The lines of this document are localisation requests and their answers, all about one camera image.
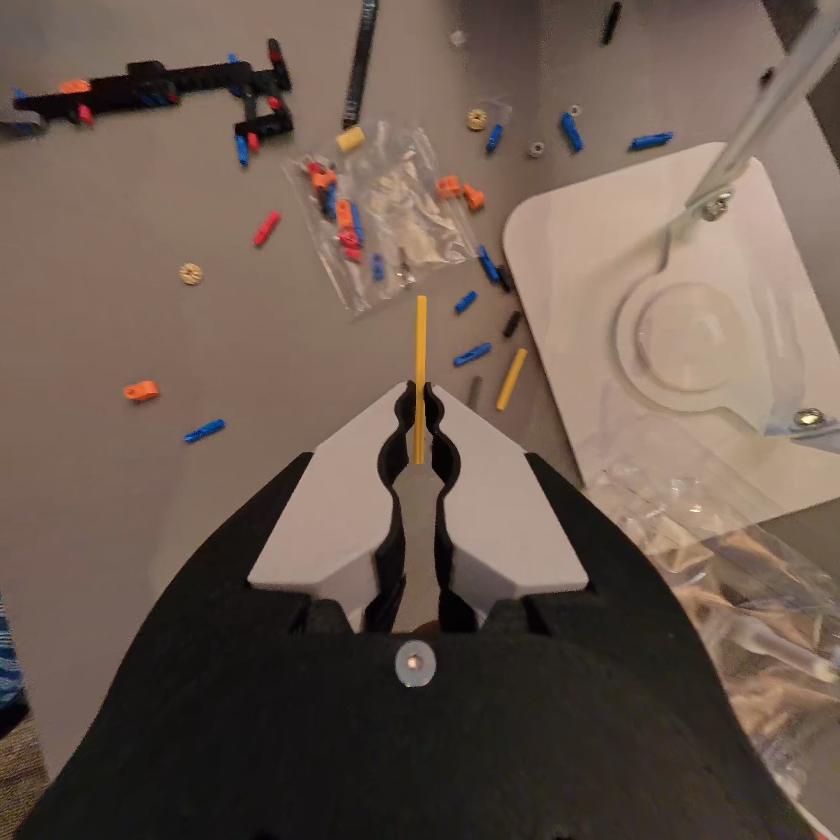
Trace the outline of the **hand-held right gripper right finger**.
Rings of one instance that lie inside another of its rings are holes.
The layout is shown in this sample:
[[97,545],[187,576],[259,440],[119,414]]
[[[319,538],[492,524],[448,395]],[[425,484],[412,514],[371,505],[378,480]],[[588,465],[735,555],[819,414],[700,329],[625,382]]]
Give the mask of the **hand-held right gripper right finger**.
[[439,385],[425,386],[437,496],[440,628],[475,632],[502,601],[590,582],[528,453]]

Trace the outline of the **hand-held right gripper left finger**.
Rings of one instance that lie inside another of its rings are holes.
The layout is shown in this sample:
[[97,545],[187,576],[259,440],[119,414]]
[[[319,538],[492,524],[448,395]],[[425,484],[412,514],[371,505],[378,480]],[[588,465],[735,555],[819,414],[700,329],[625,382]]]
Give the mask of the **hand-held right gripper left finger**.
[[406,587],[397,477],[415,383],[399,382],[311,453],[248,575],[255,589],[339,604],[355,632],[389,633]]

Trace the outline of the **long yellow lego axle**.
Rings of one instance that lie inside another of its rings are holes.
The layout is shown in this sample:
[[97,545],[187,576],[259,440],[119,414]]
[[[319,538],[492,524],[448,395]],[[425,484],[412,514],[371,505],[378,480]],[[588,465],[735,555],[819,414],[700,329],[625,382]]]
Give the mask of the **long yellow lego axle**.
[[427,298],[416,298],[414,381],[416,386],[415,421],[413,426],[413,462],[422,465],[425,460],[425,400],[427,362]]

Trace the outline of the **black lego technic assembly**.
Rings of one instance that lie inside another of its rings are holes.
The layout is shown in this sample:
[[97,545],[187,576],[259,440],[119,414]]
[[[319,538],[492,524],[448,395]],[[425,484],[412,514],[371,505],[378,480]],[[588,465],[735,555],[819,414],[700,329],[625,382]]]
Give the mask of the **black lego technic assembly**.
[[92,128],[96,117],[118,112],[173,109],[184,96],[226,90],[242,104],[244,117],[233,127],[237,158],[249,166],[262,143],[292,134],[294,123],[284,94],[291,91],[287,63],[276,38],[266,42],[269,67],[254,69],[229,55],[226,63],[170,69],[160,61],[129,63],[118,76],[88,79],[87,93],[65,95],[60,91],[29,95],[15,90],[2,105],[36,112],[47,127],[64,120]]

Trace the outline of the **dark grey lego L-beam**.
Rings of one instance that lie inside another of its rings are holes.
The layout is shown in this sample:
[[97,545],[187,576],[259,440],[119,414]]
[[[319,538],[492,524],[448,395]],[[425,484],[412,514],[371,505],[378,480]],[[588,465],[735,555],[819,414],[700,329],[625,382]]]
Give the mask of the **dark grey lego L-beam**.
[[1,136],[36,137],[43,134],[47,128],[47,121],[32,111],[20,110],[12,105],[1,106]]

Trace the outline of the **clear bag small lego parts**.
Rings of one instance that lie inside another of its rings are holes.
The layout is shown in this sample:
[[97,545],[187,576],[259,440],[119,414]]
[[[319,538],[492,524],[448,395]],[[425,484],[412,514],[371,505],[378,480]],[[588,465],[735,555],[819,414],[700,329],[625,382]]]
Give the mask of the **clear bag small lego parts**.
[[342,154],[335,139],[294,150],[285,163],[320,266],[344,307],[365,318],[430,274],[477,258],[462,197],[441,202],[444,177],[427,133],[368,119],[365,142]]

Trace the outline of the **long black lego beam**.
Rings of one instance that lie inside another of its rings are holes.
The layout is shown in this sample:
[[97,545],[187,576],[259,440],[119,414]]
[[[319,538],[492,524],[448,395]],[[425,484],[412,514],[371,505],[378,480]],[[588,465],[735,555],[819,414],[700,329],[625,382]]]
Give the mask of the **long black lego beam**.
[[360,22],[356,34],[350,70],[349,86],[343,108],[341,122],[343,131],[350,130],[360,120],[379,6],[379,1],[362,2]]

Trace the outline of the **large empty clear plastic bag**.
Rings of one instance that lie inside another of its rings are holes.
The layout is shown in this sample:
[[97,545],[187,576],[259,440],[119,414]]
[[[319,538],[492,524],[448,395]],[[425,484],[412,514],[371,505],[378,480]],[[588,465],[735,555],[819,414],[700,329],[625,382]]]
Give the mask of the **large empty clear plastic bag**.
[[652,561],[764,766],[820,838],[807,788],[838,793],[838,581],[761,527],[774,504],[676,424],[584,434],[585,492]]

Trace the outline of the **person's torso plaid shirt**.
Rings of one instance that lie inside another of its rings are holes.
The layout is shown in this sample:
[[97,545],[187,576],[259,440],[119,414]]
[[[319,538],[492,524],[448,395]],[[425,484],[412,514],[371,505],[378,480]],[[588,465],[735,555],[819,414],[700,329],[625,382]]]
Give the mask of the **person's torso plaid shirt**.
[[14,730],[29,711],[25,676],[10,627],[1,602],[1,739]]

